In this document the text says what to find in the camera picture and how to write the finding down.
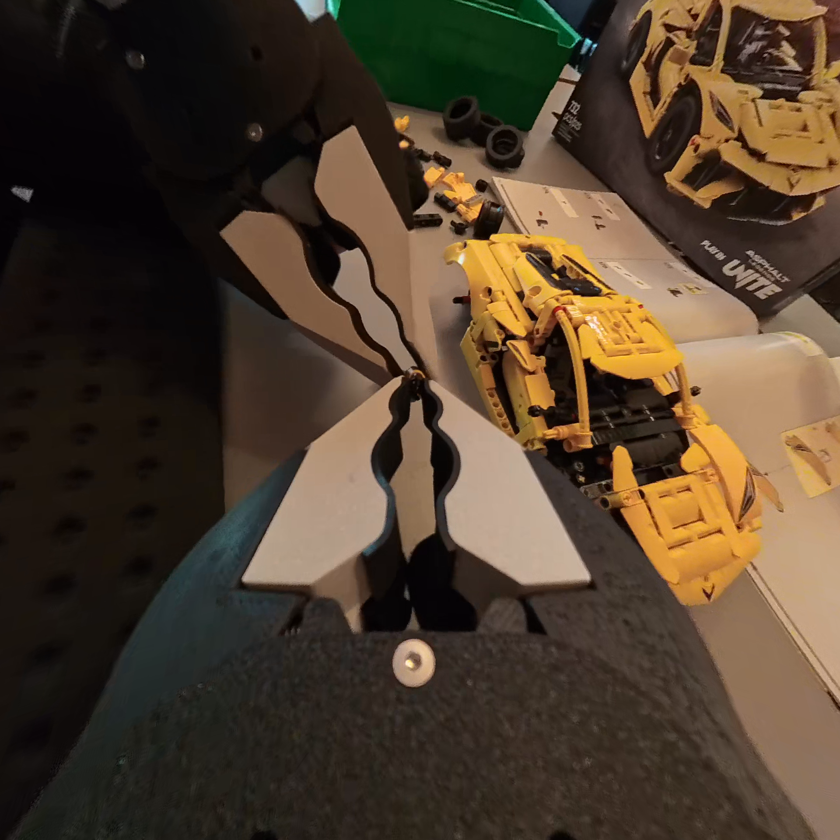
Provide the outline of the grey desk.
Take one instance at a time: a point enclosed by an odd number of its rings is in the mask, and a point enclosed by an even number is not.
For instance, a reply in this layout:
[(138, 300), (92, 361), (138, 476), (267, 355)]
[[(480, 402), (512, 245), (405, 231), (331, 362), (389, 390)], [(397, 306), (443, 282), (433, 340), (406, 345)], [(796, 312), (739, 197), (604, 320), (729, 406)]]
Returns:
[[(224, 283), (224, 493), (231, 509), (293, 452), (371, 396), (375, 385), (293, 325)], [(758, 338), (688, 344), (702, 405), (770, 473), (757, 563), (721, 599), (692, 608), (748, 735), (817, 838), (839, 838), (838, 490), (805, 495), (784, 453), (770, 454), (779, 385), (782, 419), (838, 413), (838, 322), (810, 296), (762, 321)]]

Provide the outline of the person's left forearm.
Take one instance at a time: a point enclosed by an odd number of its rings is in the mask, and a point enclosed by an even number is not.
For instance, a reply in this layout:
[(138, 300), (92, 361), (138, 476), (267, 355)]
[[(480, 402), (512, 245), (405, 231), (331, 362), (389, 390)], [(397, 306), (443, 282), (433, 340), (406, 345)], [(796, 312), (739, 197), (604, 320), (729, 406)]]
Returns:
[(15, 187), (59, 207), (154, 203), (145, 154), (111, 99), (96, 2), (1, 2), (2, 206)]

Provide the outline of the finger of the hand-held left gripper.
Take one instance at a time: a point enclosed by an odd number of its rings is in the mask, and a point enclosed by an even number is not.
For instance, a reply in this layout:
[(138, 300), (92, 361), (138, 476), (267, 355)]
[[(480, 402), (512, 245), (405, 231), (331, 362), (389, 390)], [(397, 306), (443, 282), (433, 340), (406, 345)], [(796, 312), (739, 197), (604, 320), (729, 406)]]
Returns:
[(321, 278), (300, 229), (288, 218), (245, 210), (220, 235), (312, 342), (378, 385), (403, 376), (393, 353), (368, 333), (357, 307)]
[(364, 261), (362, 278), (348, 293), (339, 289), (359, 310), (364, 336), (387, 350), (398, 372), (434, 379), (438, 355), (428, 302), (413, 277), (412, 232), (355, 125), (325, 141), (313, 188)]

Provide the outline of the perforated grey panel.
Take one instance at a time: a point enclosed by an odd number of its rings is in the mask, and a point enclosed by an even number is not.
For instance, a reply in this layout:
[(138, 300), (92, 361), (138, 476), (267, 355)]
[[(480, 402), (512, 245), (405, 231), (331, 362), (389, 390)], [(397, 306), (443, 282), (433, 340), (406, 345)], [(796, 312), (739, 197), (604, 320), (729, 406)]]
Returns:
[(217, 283), (129, 229), (25, 220), (2, 274), (1, 825), (86, 727), (224, 511)]

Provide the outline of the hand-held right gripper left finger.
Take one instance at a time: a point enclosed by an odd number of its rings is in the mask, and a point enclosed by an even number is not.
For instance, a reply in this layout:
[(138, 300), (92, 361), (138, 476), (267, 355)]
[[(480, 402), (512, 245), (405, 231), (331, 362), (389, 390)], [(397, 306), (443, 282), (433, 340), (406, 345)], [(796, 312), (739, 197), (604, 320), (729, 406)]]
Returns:
[(368, 631), (402, 630), (412, 607), (392, 479), (412, 387), (394, 379), (309, 445), (241, 583), (331, 599)]

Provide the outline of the pile of black brick parts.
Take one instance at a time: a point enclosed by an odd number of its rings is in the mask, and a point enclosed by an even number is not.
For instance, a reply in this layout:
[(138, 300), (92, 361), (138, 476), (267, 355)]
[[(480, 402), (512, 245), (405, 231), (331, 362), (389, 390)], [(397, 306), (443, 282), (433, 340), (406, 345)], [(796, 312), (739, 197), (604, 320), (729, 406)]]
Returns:
[(394, 119), (399, 148), (406, 164), (409, 197), (415, 228), (440, 228), (445, 224), (460, 238), (473, 238), (473, 223), (487, 197), (488, 183), (470, 182), (452, 161), (439, 152), (427, 152), (408, 135), (411, 120)]

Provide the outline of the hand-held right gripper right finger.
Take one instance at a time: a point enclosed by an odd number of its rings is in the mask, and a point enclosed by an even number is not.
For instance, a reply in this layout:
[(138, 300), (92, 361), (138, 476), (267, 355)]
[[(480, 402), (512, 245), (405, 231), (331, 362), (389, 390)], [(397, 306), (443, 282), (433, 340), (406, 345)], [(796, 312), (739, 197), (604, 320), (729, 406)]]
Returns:
[(425, 631), (468, 632), (498, 601), (592, 583), (529, 454), (443, 386), (416, 387), (430, 433), (434, 531), (410, 559)]

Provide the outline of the yellow toy brick car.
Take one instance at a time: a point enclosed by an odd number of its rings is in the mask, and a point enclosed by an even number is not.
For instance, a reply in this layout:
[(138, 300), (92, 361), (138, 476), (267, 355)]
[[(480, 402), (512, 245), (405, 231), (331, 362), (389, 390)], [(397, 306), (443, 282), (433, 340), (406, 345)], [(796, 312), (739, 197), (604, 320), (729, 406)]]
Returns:
[(621, 518), (681, 603), (718, 598), (760, 551), (773, 487), (665, 327), (561, 238), (462, 239), (444, 262), (468, 281), (460, 347), (491, 422)]

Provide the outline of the green storage bin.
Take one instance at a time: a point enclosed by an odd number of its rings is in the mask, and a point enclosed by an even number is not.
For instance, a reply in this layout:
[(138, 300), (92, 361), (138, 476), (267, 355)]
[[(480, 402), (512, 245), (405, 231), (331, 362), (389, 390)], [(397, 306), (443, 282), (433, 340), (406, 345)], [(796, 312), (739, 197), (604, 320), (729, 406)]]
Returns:
[(480, 109), (530, 131), (580, 36), (543, 1), (327, 1), (387, 100)]

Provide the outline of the instruction booklet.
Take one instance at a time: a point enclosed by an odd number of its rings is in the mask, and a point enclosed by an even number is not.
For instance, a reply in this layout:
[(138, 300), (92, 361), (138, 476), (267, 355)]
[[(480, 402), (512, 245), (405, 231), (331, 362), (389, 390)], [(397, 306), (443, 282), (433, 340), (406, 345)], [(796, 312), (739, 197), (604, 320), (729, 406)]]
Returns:
[(754, 583), (826, 689), (839, 690), (838, 361), (797, 332), (760, 332), (749, 308), (669, 253), (618, 195), (495, 177), (519, 233), (582, 248), (640, 300), (686, 359), (700, 402), (777, 490)]

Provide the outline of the toy car box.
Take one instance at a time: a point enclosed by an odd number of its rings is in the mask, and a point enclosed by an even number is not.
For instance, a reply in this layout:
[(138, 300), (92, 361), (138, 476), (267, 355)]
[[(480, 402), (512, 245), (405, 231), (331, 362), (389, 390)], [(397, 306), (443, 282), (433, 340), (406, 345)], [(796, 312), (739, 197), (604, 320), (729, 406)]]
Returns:
[(602, 227), (758, 318), (803, 295), (838, 318), (838, 2), (615, 2), (553, 136)]

